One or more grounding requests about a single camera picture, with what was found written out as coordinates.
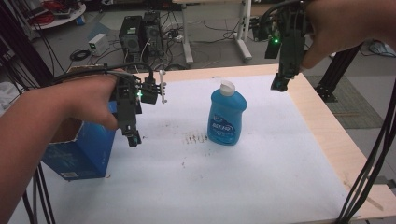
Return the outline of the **blue cardboard box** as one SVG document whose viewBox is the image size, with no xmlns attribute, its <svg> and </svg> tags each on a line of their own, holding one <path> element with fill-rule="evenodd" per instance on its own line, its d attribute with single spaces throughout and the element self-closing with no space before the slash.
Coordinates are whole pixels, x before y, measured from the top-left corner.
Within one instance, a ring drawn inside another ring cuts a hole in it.
<svg viewBox="0 0 396 224">
<path fill-rule="evenodd" d="M 42 161 L 65 180 L 106 175 L 115 131 L 83 121 L 73 140 L 50 143 Z"/>
</svg>

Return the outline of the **person's right hand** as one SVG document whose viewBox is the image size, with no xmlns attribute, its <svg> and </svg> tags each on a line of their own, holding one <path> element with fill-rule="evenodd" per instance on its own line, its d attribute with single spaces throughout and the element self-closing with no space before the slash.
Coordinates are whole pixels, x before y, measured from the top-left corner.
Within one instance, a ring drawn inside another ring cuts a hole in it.
<svg viewBox="0 0 396 224">
<path fill-rule="evenodd" d="M 311 0 L 305 10 L 314 33 L 302 68 L 310 69 L 331 53 L 374 38 L 381 6 L 376 0 Z"/>
</svg>

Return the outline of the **black computer tower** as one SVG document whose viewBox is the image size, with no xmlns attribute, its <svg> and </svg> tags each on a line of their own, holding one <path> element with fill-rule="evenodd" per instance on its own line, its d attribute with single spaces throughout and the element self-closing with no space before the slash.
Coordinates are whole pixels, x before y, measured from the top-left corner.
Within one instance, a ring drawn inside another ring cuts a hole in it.
<svg viewBox="0 0 396 224">
<path fill-rule="evenodd" d="M 140 62 L 144 47 L 141 16 L 126 16 L 119 32 L 120 44 L 127 62 Z"/>
<path fill-rule="evenodd" d="M 147 39 L 147 52 L 150 57 L 163 56 L 161 18 L 158 11 L 148 11 L 143 17 Z"/>
</svg>

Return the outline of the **grey floor mat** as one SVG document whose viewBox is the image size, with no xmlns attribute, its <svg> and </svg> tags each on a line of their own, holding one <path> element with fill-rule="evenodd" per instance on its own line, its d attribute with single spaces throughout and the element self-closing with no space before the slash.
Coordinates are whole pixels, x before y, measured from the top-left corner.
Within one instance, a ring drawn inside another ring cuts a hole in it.
<svg viewBox="0 0 396 224">
<path fill-rule="evenodd" d="M 373 129 L 382 126 L 383 119 L 346 77 L 340 79 L 333 92 L 324 93 L 318 89 L 322 77 L 306 78 L 344 129 Z"/>
</svg>

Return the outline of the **blue detergent bottle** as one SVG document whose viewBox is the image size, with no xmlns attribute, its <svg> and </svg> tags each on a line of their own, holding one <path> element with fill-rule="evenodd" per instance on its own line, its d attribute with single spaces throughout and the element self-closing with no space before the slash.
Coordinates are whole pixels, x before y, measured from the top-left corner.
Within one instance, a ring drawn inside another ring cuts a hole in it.
<svg viewBox="0 0 396 224">
<path fill-rule="evenodd" d="M 242 115 L 248 103 L 228 80 L 222 80 L 211 94 L 207 123 L 208 138 L 220 145 L 235 145 L 242 131 Z"/>
</svg>

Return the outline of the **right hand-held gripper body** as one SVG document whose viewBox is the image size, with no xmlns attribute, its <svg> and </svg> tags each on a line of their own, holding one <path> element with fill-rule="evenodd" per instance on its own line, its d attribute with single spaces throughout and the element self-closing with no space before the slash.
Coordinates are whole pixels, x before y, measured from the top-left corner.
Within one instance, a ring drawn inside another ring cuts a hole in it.
<svg viewBox="0 0 396 224">
<path fill-rule="evenodd" d="M 299 74 L 309 22 L 304 0 L 285 0 L 270 7 L 252 27 L 254 38 L 266 40 L 265 59 L 278 59 L 277 78 Z"/>
</svg>

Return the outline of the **white foam sheet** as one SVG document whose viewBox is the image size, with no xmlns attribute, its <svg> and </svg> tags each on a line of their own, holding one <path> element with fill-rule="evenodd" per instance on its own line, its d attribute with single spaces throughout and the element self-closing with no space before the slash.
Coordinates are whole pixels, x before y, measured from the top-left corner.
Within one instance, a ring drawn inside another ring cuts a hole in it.
<svg viewBox="0 0 396 224">
<path fill-rule="evenodd" d="M 174 81 L 117 135 L 106 176 L 45 177 L 56 224 L 286 224 L 331 221 L 347 195 L 301 113 L 265 75 L 238 77 L 247 99 L 237 144 L 206 134 L 216 78 Z"/>
</svg>

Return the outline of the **black metal stand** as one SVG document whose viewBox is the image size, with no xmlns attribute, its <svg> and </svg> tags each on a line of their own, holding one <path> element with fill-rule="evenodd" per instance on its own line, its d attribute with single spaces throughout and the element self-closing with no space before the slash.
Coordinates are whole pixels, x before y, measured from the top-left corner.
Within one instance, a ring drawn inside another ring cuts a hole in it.
<svg viewBox="0 0 396 224">
<path fill-rule="evenodd" d="M 0 0 L 0 35 L 33 76 L 38 87 L 48 87 L 53 80 L 53 74 L 32 46 L 6 0 Z"/>
<path fill-rule="evenodd" d="M 324 76 L 315 87 L 318 96 L 325 103 L 336 102 L 336 97 L 333 95 L 333 92 L 360 49 L 361 44 L 357 47 L 337 52 L 333 57 Z"/>
</svg>

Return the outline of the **small white device box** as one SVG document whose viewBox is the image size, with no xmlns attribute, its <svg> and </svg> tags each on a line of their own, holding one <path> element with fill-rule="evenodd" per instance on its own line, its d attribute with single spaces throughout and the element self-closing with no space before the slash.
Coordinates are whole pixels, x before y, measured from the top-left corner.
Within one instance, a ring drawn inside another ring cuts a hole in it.
<svg viewBox="0 0 396 224">
<path fill-rule="evenodd" d="M 94 56 L 101 56 L 109 49 L 106 34 L 98 34 L 88 44 Z"/>
</svg>

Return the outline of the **white desk frame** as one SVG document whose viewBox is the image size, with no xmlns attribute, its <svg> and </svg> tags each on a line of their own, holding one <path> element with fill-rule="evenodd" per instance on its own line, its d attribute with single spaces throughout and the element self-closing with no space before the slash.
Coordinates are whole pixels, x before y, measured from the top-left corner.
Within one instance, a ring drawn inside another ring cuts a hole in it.
<svg viewBox="0 0 396 224">
<path fill-rule="evenodd" d="M 247 63 L 252 55 L 247 47 L 252 0 L 172 0 L 181 6 L 184 57 L 194 63 L 191 44 L 231 40 Z"/>
</svg>

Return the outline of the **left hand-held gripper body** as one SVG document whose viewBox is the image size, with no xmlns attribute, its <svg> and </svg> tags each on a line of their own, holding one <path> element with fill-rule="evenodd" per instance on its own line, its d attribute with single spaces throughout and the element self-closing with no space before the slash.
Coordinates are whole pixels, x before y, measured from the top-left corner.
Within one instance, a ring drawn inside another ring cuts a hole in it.
<svg viewBox="0 0 396 224">
<path fill-rule="evenodd" d="M 141 103 L 155 105 L 158 97 L 165 104 L 165 86 L 163 81 L 165 71 L 160 70 L 159 83 L 154 78 L 154 73 L 149 72 L 144 79 L 120 71 L 113 71 L 118 80 L 116 88 L 113 91 L 113 98 L 117 103 L 117 121 L 124 136 L 138 136 L 136 129 L 136 115 L 141 114 Z"/>
</svg>

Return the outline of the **round white table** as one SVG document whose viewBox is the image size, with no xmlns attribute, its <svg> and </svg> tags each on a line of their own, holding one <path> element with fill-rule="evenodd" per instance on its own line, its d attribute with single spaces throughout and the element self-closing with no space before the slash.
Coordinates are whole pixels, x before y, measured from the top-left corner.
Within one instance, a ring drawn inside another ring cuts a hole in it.
<svg viewBox="0 0 396 224">
<path fill-rule="evenodd" d="M 76 25 L 85 23 L 86 5 L 81 0 L 40 0 L 37 9 L 28 18 L 33 30 L 49 29 L 74 22 Z"/>
</svg>

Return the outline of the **white cloth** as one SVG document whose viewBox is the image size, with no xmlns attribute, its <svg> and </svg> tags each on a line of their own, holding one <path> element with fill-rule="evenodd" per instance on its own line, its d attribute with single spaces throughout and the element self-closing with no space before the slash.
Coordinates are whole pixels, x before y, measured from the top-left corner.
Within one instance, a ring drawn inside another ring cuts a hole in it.
<svg viewBox="0 0 396 224">
<path fill-rule="evenodd" d="M 11 82 L 0 83 L 0 117 L 13 105 L 22 93 L 22 86 Z"/>
</svg>

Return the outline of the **person's left hand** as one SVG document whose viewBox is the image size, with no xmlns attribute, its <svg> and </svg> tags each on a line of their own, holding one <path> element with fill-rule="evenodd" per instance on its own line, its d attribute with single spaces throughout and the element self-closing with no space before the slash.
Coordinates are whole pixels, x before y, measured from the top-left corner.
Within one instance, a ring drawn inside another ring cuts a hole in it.
<svg viewBox="0 0 396 224">
<path fill-rule="evenodd" d="M 107 104 L 117 79 L 111 75 L 80 77 L 55 86 L 57 102 L 65 119 L 79 119 L 118 129 Z"/>
</svg>

